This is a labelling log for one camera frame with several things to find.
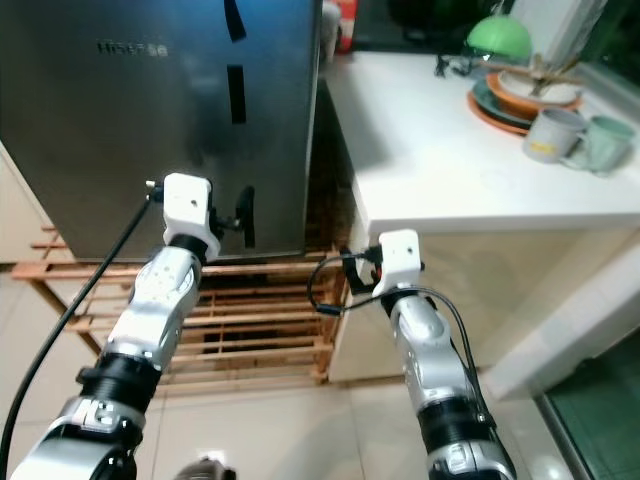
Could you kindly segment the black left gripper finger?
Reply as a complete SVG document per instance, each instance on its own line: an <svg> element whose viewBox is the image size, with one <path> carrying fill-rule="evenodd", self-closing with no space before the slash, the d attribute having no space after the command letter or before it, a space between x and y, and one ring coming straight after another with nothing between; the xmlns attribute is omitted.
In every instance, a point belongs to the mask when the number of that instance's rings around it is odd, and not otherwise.
<svg viewBox="0 0 640 480"><path fill-rule="evenodd" d="M246 186L239 192L236 205L236 229L242 234L247 250L256 247L255 197L255 188Z"/></svg>

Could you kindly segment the black tape strip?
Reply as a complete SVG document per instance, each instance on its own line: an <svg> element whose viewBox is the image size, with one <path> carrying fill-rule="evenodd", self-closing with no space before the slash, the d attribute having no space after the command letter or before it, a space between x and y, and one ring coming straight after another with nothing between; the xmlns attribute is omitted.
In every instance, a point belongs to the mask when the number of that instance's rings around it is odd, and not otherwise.
<svg viewBox="0 0 640 480"><path fill-rule="evenodd" d="M244 124L247 122L247 97L244 91L244 68L242 65L228 65L227 92L230 109L230 122Z"/></svg>
<svg viewBox="0 0 640 480"><path fill-rule="evenodd" d="M227 32L233 44L247 37L247 29L244 27L241 8L237 0L223 0L224 18L227 23Z"/></svg>

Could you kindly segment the white kitchen counter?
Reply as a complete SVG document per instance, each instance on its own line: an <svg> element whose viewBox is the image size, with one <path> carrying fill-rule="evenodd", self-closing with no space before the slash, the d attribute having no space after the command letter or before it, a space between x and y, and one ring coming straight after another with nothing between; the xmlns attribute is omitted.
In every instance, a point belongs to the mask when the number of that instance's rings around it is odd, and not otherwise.
<svg viewBox="0 0 640 480"><path fill-rule="evenodd" d="M640 148L599 177L524 155L472 114L471 82L428 55L356 52L326 69L361 250L420 236L422 283L462 312L486 396L547 390L640 333Z"/></svg>

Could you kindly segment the orange plate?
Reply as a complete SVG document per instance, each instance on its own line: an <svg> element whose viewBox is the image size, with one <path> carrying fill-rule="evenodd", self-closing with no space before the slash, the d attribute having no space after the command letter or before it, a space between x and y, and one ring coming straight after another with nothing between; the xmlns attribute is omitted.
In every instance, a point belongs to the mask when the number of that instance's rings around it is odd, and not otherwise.
<svg viewBox="0 0 640 480"><path fill-rule="evenodd" d="M472 113L500 131L521 134L521 136L529 133L532 120L504 111L500 108L498 97L488 87L477 86L475 90L467 93L467 101Z"/></svg>

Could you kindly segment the dark teal plate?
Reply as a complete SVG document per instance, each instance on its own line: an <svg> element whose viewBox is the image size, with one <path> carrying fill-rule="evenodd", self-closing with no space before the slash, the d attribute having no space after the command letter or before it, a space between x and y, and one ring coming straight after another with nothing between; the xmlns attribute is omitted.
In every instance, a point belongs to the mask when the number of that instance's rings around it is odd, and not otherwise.
<svg viewBox="0 0 640 480"><path fill-rule="evenodd" d="M536 104L529 106L503 99L494 92L488 81L477 82L472 87L472 96L489 118L513 128L529 129L541 110Z"/></svg>

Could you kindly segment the orange bowl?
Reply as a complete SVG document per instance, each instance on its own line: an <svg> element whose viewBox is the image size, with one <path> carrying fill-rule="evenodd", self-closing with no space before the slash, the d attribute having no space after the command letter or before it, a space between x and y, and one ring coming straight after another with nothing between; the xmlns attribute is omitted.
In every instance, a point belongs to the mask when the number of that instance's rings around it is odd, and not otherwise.
<svg viewBox="0 0 640 480"><path fill-rule="evenodd" d="M536 105L539 106L539 108L570 108L570 109L575 109L575 108L577 108L577 106L580 105L580 99L581 99L582 91L580 93L579 99L570 102L570 104L566 104L566 105L544 104L544 102L536 102L536 101L530 101L530 100L526 100L526 99L521 99L521 97L518 97L516 95L512 95L512 93L507 93L506 91L503 90L502 86L500 86L499 81L498 81L498 77L499 77L499 73L490 73L490 74L488 74L488 76L486 76L486 81L489 82L489 86L493 88L495 93L498 93L499 96L502 96L503 99L506 99L508 101L521 102L521 104L525 104L525 105L529 105L529 106L532 106L532 105L536 104Z"/></svg>

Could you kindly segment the grey mug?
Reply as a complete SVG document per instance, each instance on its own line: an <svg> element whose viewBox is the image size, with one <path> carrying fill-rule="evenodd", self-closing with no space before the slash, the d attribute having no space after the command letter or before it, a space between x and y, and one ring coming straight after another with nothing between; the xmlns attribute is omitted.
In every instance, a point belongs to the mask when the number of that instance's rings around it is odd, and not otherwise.
<svg viewBox="0 0 640 480"><path fill-rule="evenodd" d="M522 151L536 163L561 163L588 129L588 120L564 108L540 110L522 142Z"/></svg>

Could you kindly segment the black stove top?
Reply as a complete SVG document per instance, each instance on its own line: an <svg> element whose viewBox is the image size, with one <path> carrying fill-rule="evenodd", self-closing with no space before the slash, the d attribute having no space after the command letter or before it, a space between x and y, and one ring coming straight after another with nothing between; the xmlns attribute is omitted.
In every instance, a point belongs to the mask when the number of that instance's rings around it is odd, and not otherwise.
<svg viewBox="0 0 640 480"><path fill-rule="evenodd" d="M498 0L358 0L352 49L454 52Z"/></svg>

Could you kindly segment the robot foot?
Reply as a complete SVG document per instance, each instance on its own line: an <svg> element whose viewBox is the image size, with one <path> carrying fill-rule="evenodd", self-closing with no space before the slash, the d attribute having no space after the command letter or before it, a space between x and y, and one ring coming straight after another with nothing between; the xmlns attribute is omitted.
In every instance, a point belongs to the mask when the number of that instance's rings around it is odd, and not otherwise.
<svg viewBox="0 0 640 480"><path fill-rule="evenodd" d="M237 471L220 457L201 456L186 463L172 480L237 480Z"/></svg>

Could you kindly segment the wooden chopsticks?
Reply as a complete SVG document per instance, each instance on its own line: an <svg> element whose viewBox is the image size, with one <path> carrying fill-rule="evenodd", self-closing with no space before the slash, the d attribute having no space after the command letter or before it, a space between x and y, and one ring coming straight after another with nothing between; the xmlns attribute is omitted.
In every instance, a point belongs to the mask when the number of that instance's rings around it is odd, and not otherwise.
<svg viewBox="0 0 640 480"><path fill-rule="evenodd" d="M526 76L535 84L535 90L550 86L550 84L582 84L582 79L573 76L571 70L579 64L579 60L573 59L562 67L554 67L554 65L545 65L543 56L540 52L535 52L530 67L517 67L517 65L508 65L502 63L494 63L494 61L480 61L480 67L503 70L503 72L512 72L518 76Z"/></svg>

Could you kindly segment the white bowl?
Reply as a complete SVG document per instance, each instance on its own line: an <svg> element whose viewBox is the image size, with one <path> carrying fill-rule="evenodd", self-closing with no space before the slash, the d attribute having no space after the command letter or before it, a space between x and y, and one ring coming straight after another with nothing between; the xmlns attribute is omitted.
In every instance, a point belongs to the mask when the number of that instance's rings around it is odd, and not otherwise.
<svg viewBox="0 0 640 480"><path fill-rule="evenodd" d="M526 99L544 104L566 105L579 99L582 91L581 84L550 83L539 87L535 79L524 74L503 72L499 74L498 81L503 90Z"/></svg>

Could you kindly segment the green bowl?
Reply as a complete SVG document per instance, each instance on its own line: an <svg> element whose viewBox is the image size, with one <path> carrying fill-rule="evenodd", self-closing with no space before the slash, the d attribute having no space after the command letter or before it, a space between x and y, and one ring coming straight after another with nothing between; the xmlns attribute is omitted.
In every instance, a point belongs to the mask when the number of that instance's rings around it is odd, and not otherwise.
<svg viewBox="0 0 640 480"><path fill-rule="evenodd" d="M465 45L470 49L529 59L532 36L524 24L509 15L490 15L468 32Z"/></svg>

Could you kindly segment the light green mug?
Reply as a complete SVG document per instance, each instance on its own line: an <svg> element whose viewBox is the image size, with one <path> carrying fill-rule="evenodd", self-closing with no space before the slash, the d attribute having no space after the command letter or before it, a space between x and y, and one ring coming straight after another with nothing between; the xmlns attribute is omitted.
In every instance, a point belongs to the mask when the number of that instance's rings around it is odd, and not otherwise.
<svg viewBox="0 0 640 480"><path fill-rule="evenodd" d="M591 116L588 128L562 163L598 177L608 177L632 150L637 132L630 124L608 115Z"/></svg>

